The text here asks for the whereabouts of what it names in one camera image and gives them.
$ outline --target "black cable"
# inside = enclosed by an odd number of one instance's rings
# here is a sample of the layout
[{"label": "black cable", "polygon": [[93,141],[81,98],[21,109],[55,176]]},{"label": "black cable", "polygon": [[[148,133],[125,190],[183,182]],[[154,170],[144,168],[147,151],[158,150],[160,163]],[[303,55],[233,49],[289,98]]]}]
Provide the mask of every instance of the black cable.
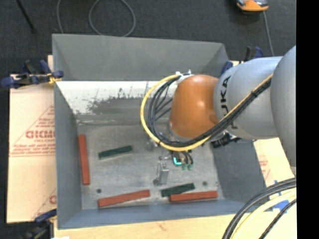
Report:
[{"label": "black cable", "polygon": [[227,229],[225,230],[225,233],[222,237],[222,239],[230,239],[232,233],[234,232],[237,224],[239,223],[240,219],[243,217],[243,215],[256,203],[262,201],[263,199],[274,195],[278,192],[285,191],[288,189],[295,188],[297,186],[297,181],[295,178],[287,179],[285,181],[276,183],[272,186],[269,186],[268,188],[263,189],[260,191],[257,195],[252,197],[234,216],[234,218],[229,223]]},{"label": "black cable", "polygon": [[[62,27],[62,24],[61,24],[61,18],[60,18],[60,5],[61,5],[61,1],[62,0],[58,0],[58,3],[57,3],[57,6],[56,6],[56,16],[57,16],[57,21],[58,21],[58,26],[59,26],[59,30],[61,33],[64,33],[64,30],[63,30],[63,27]],[[90,11],[89,11],[89,16],[88,16],[88,20],[89,20],[89,23],[90,23],[90,26],[92,27],[92,29],[94,30],[94,32],[98,35],[103,35],[102,33],[100,33],[96,27],[93,25],[92,23],[92,19],[91,19],[91,15],[92,15],[92,11],[94,9],[94,7],[96,6],[96,4],[99,2],[100,0],[96,0],[93,5],[91,6],[90,8]],[[133,11],[133,9],[130,7],[130,5],[125,1],[125,0],[120,0],[130,11],[131,15],[132,15],[132,18],[133,18],[133,26],[131,27],[130,31],[127,32],[124,36],[129,36],[135,29],[136,27],[136,16],[135,16],[135,13]]]},{"label": "black cable", "polygon": [[270,52],[271,52],[272,56],[275,56],[274,50],[273,50],[273,45],[272,45],[270,34],[269,34],[269,26],[268,26],[268,21],[267,21],[267,17],[266,17],[266,12],[265,11],[263,11],[263,18],[264,18],[264,22],[265,22],[267,41],[268,41],[268,45],[269,45],[269,48],[270,48]]},{"label": "black cable", "polygon": [[[99,1],[100,1],[100,0],[96,0],[96,1],[94,2],[94,4],[92,5],[91,9],[90,9],[90,12],[89,12],[89,23],[90,23],[92,29],[93,29],[97,34],[103,35],[102,33],[100,33],[100,32],[96,29],[96,27],[93,25],[92,19],[91,19],[92,11],[93,11],[94,7],[96,6],[96,4],[97,4]],[[123,35],[123,36],[129,36],[129,35],[134,31],[134,29],[135,29],[135,27],[136,27],[136,17],[135,17],[134,11],[133,11],[133,9],[130,7],[130,5],[129,5],[125,0],[120,0],[120,1],[129,9],[129,11],[131,12],[132,18],[133,18],[133,25],[132,25],[130,31],[127,32],[125,35]]]},{"label": "black cable", "polygon": [[157,121],[158,119],[160,119],[161,117],[163,117],[165,114],[167,114],[170,111],[171,108],[166,109],[164,112],[162,112],[160,115],[158,115],[157,117],[155,117],[155,121]]},{"label": "black cable", "polygon": [[188,153],[188,151],[182,151],[182,153],[190,159],[190,164],[194,163],[193,157]]},{"label": "black cable", "polygon": [[284,215],[284,213],[295,203],[297,202],[297,199],[292,200],[289,204],[287,204],[285,207],[281,209],[281,211],[277,214],[277,216],[274,218],[274,220],[269,224],[269,226],[266,228],[266,230],[263,232],[263,234],[259,237],[259,239],[264,239],[266,235],[270,232],[270,230],[274,227],[274,225],[278,222],[278,220]]}]

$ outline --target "dark floor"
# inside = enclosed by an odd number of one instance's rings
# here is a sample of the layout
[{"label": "dark floor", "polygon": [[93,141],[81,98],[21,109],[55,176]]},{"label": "dark floor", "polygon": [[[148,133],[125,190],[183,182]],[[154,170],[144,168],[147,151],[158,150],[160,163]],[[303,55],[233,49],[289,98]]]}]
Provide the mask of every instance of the dark floor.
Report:
[{"label": "dark floor", "polygon": [[[62,0],[61,24],[66,33],[95,34],[88,14],[96,0]],[[136,16],[130,36],[201,40],[225,45],[228,57],[240,60],[247,46],[260,47],[265,56],[282,56],[296,45],[297,0],[268,0],[265,13],[243,15],[230,0],[125,0]],[[21,0],[36,33],[15,0],[0,0],[0,79],[21,70],[26,59],[37,64],[52,52],[51,34],[59,33],[58,0]],[[130,11],[119,0],[101,0],[93,13],[95,27],[106,35],[122,36],[132,27]],[[0,239],[12,239],[30,224],[5,224],[8,153],[8,95],[0,92]]]}]

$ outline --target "red wooden block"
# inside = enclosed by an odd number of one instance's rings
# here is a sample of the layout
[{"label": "red wooden block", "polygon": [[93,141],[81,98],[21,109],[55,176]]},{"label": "red wooden block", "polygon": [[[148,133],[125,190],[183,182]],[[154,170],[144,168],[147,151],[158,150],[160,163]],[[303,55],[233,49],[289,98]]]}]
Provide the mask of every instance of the red wooden block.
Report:
[{"label": "red wooden block", "polygon": [[132,200],[136,200],[140,198],[146,198],[150,196],[151,196],[151,193],[149,190],[141,190],[141,191],[131,192],[131,193],[117,195],[113,197],[101,198],[98,200],[98,206],[104,207],[108,205],[114,205],[114,204],[132,201]]},{"label": "red wooden block", "polygon": [[196,200],[208,200],[218,197],[217,191],[191,192],[184,194],[170,195],[169,201],[171,203],[190,202]]},{"label": "red wooden block", "polygon": [[79,147],[80,147],[82,183],[83,185],[89,185],[91,183],[91,180],[90,180],[89,160],[88,160],[88,153],[86,148],[85,135],[81,134],[78,136],[78,138],[79,138]]}]

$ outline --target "yellow cable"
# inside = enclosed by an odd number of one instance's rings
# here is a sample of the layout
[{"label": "yellow cable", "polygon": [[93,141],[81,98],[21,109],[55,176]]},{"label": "yellow cable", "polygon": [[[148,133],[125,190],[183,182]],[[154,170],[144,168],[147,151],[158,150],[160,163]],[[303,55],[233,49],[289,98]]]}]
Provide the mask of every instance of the yellow cable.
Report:
[{"label": "yellow cable", "polygon": [[247,216],[241,223],[240,225],[236,228],[236,230],[234,231],[231,239],[237,239],[238,235],[240,234],[240,232],[244,229],[244,227],[259,213],[264,212],[265,210],[273,207],[274,205],[282,202],[283,200],[289,200],[291,201],[292,199],[297,197],[297,190],[293,189],[290,190],[289,192],[286,192],[284,194],[282,194],[281,196],[277,196],[269,201],[267,201],[266,203],[264,203],[263,205],[261,205],[260,207],[258,207],[257,209],[255,209],[249,216]]},{"label": "yellow cable", "polygon": [[[174,75],[171,75],[171,76],[168,76],[162,80],[160,80],[159,82],[155,83],[155,85],[153,85],[149,91],[145,94],[143,100],[142,100],[142,104],[141,104],[141,109],[140,109],[140,117],[141,117],[141,122],[142,122],[142,126],[144,128],[144,130],[146,131],[146,133],[150,136],[150,138],[152,140],[154,140],[157,144],[159,144],[160,146],[166,148],[166,149],[169,149],[169,150],[172,150],[172,151],[188,151],[190,149],[194,149],[200,145],[202,145],[203,143],[205,143],[207,140],[210,139],[211,135],[209,135],[208,137],[192,144],[192,145],[189,145],[189,146],[186,146],[186,147],[173,147],[173,146],[170,146],[170,145],[167,145],[163,142],[160,141],[160,139],[158,139],[155,135],[153,135],[153,133],[149,130],[149,128],[147,127],[146,125],[146,122],[145,122],[145,118],[144,118],[144,107],[145,107],[145,104],[147,102],[147,99],[149,98],[149,96],[151,95],[151,93],[159,86],[161,85],[162,83],[164,82],[167,82],[171,79],[174,79],[176,77],[179,77],[180,75],[179,74],[174,74]],[[256,89],[258,89],[261,85],[263,85],[266,81],[268,81],[270,78],[272,78],[273,74],[271,74],[269,77],[267,77],[265,80],[263,80],[262,83],[260,83],[256,88],[254,88],[253,91],[255,91]],[[250,96],[250,93],[244,98],[242,99],[242,101],[240,101],[227,115],[225,115],[221,120],[223,121],[224,119],[226,119],[238,106],[240,106],[248,97]]]},{"label": "yellow cable", "polygon": [[154,140],[157,144],[159,144],[160,146],[162,146],[166,149],[172,150],[172,151],[188,151],[190,149],[194,149],[194,148],[202,145],[204,142],[206,142],[210,138],[210,136],[208,136],[208,137],[204,138],[203,140],[200,140],[200,141],[198,141],[190,146],[187,146],[187,147],[173,147],[173,146],[170,146],[170,145],[167,145],[167,144],[161,142],[160,139],[158,139],[155,135],[153,135],[152,132],[147,127],[146,122],[145,122],[145,118],[144,118],[144,107],[145,107],[146,101],[149,98],[150,94],[154,91],[154,89],[156,89],[162,83],[167,82],[167,81],[174,79],[176,77],[179,77],[179,75],[174,74],[174,75],[168,76],[168,77],[160,80],[159,82],[157,82],[155,85],[153,85],[149,89],[149,91],[146,93],[146,95],[144,96],[144,98],[142,100],[140,117],[141,117],[141,122],[142,122],[142,126],[143,126],[144,130],[147,132],[147,134],[150,136],[150,138],[152,140]]}]

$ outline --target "green light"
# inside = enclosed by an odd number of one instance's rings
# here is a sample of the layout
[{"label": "green light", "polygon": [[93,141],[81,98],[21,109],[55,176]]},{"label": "green light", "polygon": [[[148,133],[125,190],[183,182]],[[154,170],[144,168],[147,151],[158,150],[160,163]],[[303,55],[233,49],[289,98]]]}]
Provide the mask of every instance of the green light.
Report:
[{"label": "green light", "polygon": [[174,157],[173,160],[174,160],[174,164],[175,164],[175,165],[181,165],[181,162],[178,162],[177,159],[176,159],[176,157]]}]

